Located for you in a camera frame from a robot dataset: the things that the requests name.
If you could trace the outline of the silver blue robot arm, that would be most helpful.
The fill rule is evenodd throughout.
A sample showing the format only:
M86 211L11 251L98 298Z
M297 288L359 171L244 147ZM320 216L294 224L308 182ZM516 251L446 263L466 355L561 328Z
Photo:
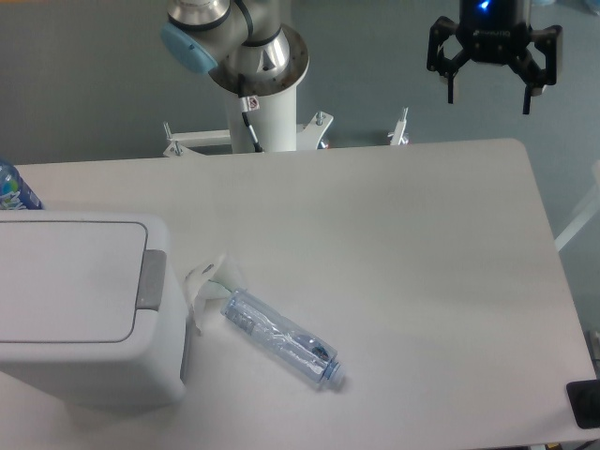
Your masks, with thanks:
M525 85L523 111L562 71L563 29L535 30L528 1L461 1L457 21L431 25L427 70L455 95L455 78L470 61L508 66ZM308 67L303 40L282 23L277 1L170 1L160 38L187 70L208 73L235 94L270 95L290 87Z

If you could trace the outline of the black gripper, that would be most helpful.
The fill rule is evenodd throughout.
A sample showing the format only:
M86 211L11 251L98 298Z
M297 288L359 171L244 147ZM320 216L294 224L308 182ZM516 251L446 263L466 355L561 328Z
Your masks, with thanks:
M447 57L444 43L455 37L460 50ZM464 0L459 23L441 16L429 29L427 69L447 84L447 102L454 103L456 76L470 60L508 65L525 85L522 113L529 114L533 97L555 85L563 67L563 28L531 28L531 2Z

